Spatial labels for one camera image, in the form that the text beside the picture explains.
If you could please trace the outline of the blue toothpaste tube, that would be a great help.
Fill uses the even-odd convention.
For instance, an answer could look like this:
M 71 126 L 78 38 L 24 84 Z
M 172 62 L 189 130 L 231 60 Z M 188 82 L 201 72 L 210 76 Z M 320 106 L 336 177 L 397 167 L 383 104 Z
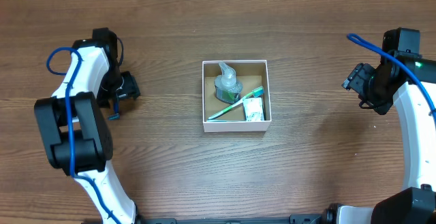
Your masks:
M 221 119 L 208 119 L 208 123 L 244 123 L 246 120 L 221 120 Z

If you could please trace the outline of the clear pump bottle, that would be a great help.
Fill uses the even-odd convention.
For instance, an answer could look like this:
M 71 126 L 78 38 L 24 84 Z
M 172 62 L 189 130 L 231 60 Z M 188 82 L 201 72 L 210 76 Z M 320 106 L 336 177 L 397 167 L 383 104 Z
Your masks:
M 236 71 L 225 64 L 219 62 L 221 75 L 215 78 L 215 97 L 220 101 L 228 104 L 236 103 L 240 99 L 243 90 L 242 83 L 236 77 Z

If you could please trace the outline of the blue disposable razor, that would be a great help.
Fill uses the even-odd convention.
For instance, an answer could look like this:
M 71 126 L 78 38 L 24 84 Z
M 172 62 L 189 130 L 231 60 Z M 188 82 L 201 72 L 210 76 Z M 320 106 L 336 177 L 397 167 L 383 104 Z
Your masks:
M 112 98 L 112 109 L 113 109 L 113 114 L 111 114 L 108 117 L 108 120 L 109 121 L 119 120 L 120 119 L 120 113 L 119 113 L 119 98 L 118 98 L 118 95 L 115 95 Z

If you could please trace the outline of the green white toothbrush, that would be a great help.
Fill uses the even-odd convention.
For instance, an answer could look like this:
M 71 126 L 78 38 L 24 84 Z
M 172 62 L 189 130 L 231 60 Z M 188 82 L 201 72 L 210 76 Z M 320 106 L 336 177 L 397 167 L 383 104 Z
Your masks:
M 244 100 L 248 99 L 248 98 L 257 98 L 260 97 L 264 94 L 264 87 L 263 86 L 259 86 L 255 89 L 253 89 L 250 93 L 247 93 L 244 97 L 242 97 L 239 101 L 237 101 L 236 103 L 228 106 L 227 108 L 224 108 L 223 110 L 221 110 L 220 112 L 217 112 L 216 114 L 208 117 L 208 120 L 214 120 L 222 115 L 224 115 L 225 113 L 229 112 L 230 110 L 236 108 L 237 106 L 239 106 L 240 104 L 242 104 L 244 102 Z

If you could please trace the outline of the green white packet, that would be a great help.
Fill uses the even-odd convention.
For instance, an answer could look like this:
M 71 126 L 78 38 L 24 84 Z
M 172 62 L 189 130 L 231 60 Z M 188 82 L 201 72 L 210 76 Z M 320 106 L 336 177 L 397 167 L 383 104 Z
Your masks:
M 263 100 L 261 97 L 247 98 L 243 101 L 245 120 L 247 122 L 264 121 Z

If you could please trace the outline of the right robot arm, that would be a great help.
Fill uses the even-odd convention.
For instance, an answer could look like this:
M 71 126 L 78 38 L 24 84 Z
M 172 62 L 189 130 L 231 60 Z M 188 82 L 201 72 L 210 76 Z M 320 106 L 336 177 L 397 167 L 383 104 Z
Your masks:
M 435 107 L 427 104 L 419 89 L 423 86 L 435 98 L 435 62 L 415 57 L 400 57 L 400 61 L 417 82 L 395 64 L 374 68 L 360 63 L 343 88 L 356 91 L 361 102 L 380 115 L 396 108 L 405 165 L 402 190 L 373 208 L 331 204 L 320 223 L 435 222 Z

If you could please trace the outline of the white cardboard box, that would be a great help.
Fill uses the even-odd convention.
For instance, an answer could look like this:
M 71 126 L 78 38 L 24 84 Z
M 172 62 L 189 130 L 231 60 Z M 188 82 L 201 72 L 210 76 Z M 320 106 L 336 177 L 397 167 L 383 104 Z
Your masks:
M 227 65 L 235 69 L 236 77 L 242 82 L 244 96 L 253 89 L 263 86 L 264 94 L 261 96 L 264 108 L 264 121 L 244 123 L 208 123 L 208 117 L 228 107 L 227 103 L 215 97 L 215 78 L 221 74 L 218 61 L 202 62 L 202 122 L 205 132 L 248 132 L 266 131 L 272 122 L 270 108 L 270 91 L 268 77 L 268 63 L 266 60 L 233 60 L 226 61 Z M 220 116 L 221 120 L 245 120 L 242 105 Z

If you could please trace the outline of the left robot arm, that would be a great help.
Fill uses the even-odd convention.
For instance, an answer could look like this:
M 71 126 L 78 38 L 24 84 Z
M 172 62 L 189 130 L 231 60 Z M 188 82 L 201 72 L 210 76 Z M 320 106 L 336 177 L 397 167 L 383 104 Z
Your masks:
M 102 223 L 140 223 L 136 203 L 123 189 L 112 164 L 113 141 L 101 109 L 120 117 L 119 102 L 140 91 L 120 72 L 124 46 L 119 37 L 82 39 L 65 48 L 71 57 L 63 81 L 34 113 L 49 164 L 76 181 L 91 198 Z

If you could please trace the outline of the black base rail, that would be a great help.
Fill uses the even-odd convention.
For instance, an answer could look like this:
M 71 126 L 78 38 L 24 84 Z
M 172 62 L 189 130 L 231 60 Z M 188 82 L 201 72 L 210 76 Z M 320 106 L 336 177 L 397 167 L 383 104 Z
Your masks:
M 175 218 L 146 219 L 141 218 L 140 224 L 319 224 L 321 214 L 291 214 L 289 217 L 258 217 L 241 219 L 188 219 Z

